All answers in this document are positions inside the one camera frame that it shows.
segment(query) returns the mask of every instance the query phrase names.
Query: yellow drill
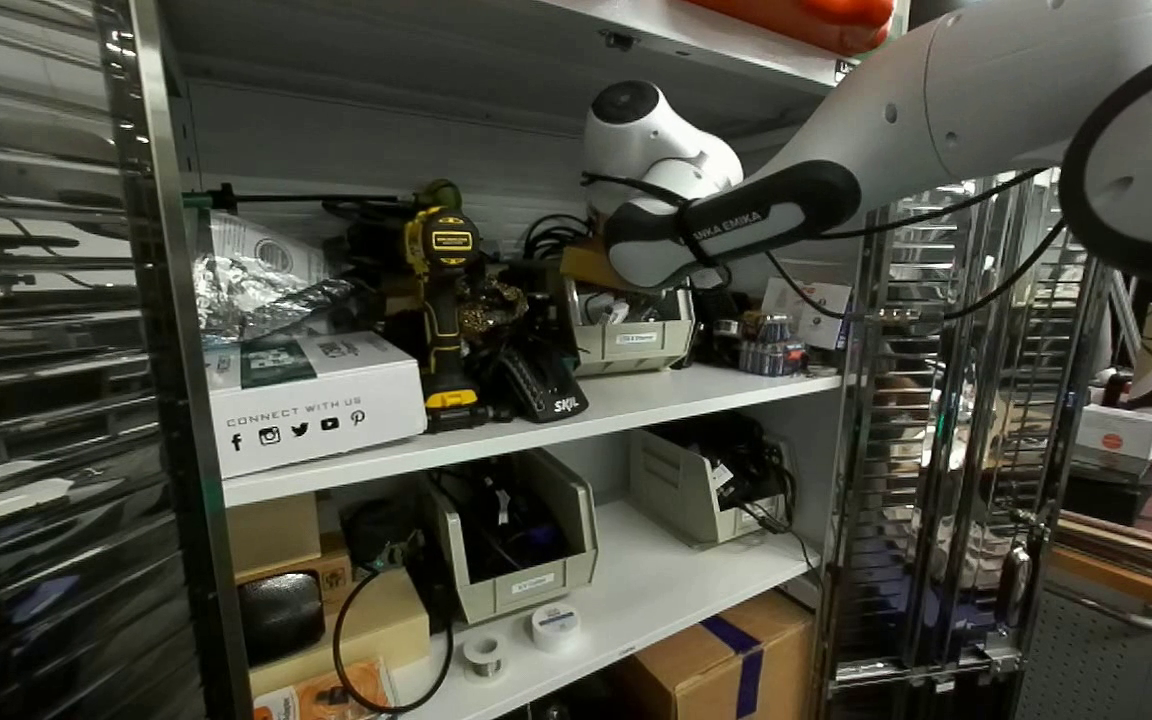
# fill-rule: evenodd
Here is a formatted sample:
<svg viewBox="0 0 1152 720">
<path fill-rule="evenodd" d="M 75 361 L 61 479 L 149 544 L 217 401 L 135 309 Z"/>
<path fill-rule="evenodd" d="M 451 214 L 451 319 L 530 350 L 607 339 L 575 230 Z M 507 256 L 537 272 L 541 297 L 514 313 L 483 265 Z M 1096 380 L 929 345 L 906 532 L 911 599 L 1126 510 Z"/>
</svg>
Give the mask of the yellow drill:
<svg viewBox="0 0 1152 720">
<path fill-rule="evenodd" d="M 431 203 L 404 225 L 404 256 L 420 280 L 425 301 L 425 412 L 431 431 L 475 424 L 480 391 L 463 377 L 462 313 L 469 301 L 469 265 L 480 252 L 480 234 L 469 214 Z"/>
</svg>

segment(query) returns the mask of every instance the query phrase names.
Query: box label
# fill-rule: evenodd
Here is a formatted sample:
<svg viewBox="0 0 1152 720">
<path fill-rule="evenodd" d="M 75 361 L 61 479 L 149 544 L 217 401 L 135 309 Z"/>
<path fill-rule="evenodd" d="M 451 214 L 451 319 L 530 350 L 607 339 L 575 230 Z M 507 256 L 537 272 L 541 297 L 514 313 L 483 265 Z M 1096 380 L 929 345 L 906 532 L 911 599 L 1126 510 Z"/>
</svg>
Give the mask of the box label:
<svg viewBox="0 0 1152 720">
<path fill-rule="evenodd" d="M 530 595 L 530 591 L 541 591 L 541 589 L 552 589 L 552 585 L 557 585 L 552 571 L 530 574 L 530 578 L 507 585 L 507 595 Z"/>
<path fill-rule="evenodd" d="M 661 345 L 661 327 L 618 330 L 614 345 Z"/>
<path fill-rule="evenodd" d="M 293 380 L 318 377 L 298 339 L 246 345 L 239 372 L 246 372 L 246 386 L 293 385 Z"/>
</svg>

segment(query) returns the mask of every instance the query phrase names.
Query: wire rack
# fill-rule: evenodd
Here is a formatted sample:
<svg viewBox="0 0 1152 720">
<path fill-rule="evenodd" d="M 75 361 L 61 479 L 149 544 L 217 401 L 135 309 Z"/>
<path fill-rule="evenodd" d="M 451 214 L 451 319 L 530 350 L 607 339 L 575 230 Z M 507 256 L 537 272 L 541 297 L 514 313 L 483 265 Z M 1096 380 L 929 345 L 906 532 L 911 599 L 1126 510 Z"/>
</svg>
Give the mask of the wire rack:
<svg viewBox="0 0 1152 720">
<path fill-rule="evenodd" d="M 229 641 L 201 595 L 226 560 L 135 21 L 154 2 L 0 0 L 5 720 L 217 715 L 205 695 L 231 691 L 226 670 L 205 687 L 205 635 Z"/>
<path fill-rule="evenodd" d="M 906 201 L 891 221 L 986 189 Z M 995 302 L 957 309 L 1000 286 L 1055 221 L 1052 181 L 1041 175 L 897 226 L 862 260 L 864 319 L 847 345 L 826 609 L 835 700 L 889 685 L 957 691 L 966 676 L 1008 687 L 1005 676 L 1020 670 L 1030 578 L 1064 489 L 1099 268 L 1060 230 Z"/>
</svg>

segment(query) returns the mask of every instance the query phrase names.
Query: printed label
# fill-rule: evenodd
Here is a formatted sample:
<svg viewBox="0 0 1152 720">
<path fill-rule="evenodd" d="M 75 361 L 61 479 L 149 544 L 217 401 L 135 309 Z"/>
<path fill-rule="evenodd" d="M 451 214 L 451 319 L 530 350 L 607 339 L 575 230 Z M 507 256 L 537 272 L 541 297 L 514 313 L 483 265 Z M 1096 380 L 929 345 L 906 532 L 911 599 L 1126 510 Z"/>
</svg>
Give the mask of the printed label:
<svg viewBox="0 0 1152 720">
<path fill-rule="evenodd" d="M 530 595 L 530 591 L 541 591 L 541 589 L 550 589 L 550 585 L 557 585 L 557 571 L 515 578 L 515 585 L 507 589 L 507 595 Z"/>
<path fill-rule="evenodd" d="M 614 345 L 661 345 L 661 327 L 618 330 Z"/>
</svg>

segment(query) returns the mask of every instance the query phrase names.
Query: white shelf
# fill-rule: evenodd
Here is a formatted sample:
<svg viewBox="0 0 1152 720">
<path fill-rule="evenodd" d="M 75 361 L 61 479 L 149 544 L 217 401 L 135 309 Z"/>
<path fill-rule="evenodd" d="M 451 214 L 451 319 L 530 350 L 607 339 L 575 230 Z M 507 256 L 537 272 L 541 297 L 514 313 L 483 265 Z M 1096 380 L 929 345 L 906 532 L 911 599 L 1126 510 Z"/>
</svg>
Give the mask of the white shelf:
<svg viewBox="0 0 1152 720">
<path fill-rule="evenodd" d="M 382 477 L 404 477 L 443 464 L 469 464 L 506 450 L 530 450 L 590 434 L 614 434 L 628 428 L 667 424 L 685 414 L 707 414 L 729 409 L 777 404 L 792 396 L 818 396 L 842 386 L 835 377 L 743 377 L 729 367 L 681 367 L 653 377 L 586 380 L 590 412 L 557 424 L 480 424 L 463 431 L 415 434 L 408 443 L 327 454 L 312 464 L 270 469 L 226 479 L 226 505 L 262 505 L 279 497 L 305 497 L 326 489 L 347 489 Z"/>
<path fill-rule="evenodd" d="M 748 73 L 774 73 L 821 90 L 842 80 L 842 56 L 707 11 L 691 0 L 541 0 L 541 2 L 614 24 L 685 61 L 717 61 Z"/>
<path fill-rule="evenodd" d="M 842 77 L 832 52 L 690 0 L 163 0 L 163 17 L 183 77 L 550 129 L 574 147 L 614 80 L 653 80 L 691 123 L 756 135 L 803 121 Z"/>
<path fill-rule="evenodd" d="M 506 645 L 506 670 L 480 679 L 451 660 L 443 687 L 420 712 L 408 712 L 408 720 L 506 715 L 803 571 L 792 535 L 690 548 L 633 505 L 602 505 L 595 523 L 595 578 L 570 595 L 580 612 L 580 635 L 574 635 L 570 648 L 545 652 L 530 641 L 530 612 L 463 627 L 456 632 L 456 648 L 463 641 L 497 635 Z M 443 635 L 431 641 L 430 663 L 392 676 L 398 700 L 412 700 L 430 687 L 443 660 L 442 652 Z"/>
</svg>

